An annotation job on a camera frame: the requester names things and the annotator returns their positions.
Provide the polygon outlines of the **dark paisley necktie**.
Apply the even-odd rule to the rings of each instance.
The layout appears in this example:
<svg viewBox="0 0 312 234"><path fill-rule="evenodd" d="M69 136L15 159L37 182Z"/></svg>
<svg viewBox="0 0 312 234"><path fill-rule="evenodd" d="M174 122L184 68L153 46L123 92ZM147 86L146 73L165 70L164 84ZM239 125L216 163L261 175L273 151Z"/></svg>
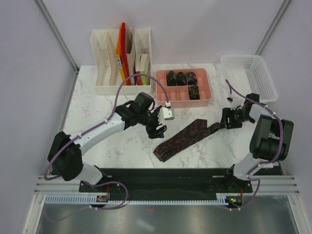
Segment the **dark paisley necktie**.
<svg viewBox="0 0 312 234"><path fill-rule="evenodd" d="M196 119L167 141L158 145L153 153L161 162L166 162L176 154L209 137L220 130L220 123L210 126L206 119Z"/></svg>

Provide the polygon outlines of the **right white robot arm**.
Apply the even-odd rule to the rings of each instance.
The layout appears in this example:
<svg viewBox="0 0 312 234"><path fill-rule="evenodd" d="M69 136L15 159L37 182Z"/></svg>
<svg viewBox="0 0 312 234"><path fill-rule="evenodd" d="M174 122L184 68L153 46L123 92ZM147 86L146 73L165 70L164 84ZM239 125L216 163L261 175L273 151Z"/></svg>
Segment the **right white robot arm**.
<svg viewBox="0 0 312 234"><path fill-rule="evenodd" d="M276 161L283 161L289 152L294 123L280 119L259 101L258 94L250 93L243 106L222 109L221 129L238 129L246 121L256 123L249 153L234 164L230 168L230 176L223 179L223 186L229 192L236 191L241 186L241 180L249 180L264 166L272 167Z"/></svg>

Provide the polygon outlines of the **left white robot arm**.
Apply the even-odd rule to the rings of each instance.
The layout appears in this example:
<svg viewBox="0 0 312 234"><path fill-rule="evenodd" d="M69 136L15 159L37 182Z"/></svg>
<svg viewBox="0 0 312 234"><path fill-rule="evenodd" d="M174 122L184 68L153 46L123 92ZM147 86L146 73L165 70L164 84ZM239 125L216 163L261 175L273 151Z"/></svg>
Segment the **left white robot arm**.
<svg viewBox="0 0 312 234"><path fill-rule="evenodd" d="M164 121L175 118L171 104L154 107L154 99L141 92L134 100L115 106L111 115L88 129L72 134L59 132L54 137L48 154L48 167L64 181L87 181L97 192L105 190L107 180L97 166L84 163L83 155L95 145L116 133L140 124L145 126L150 139L163 138L167 130Z"/></svg>

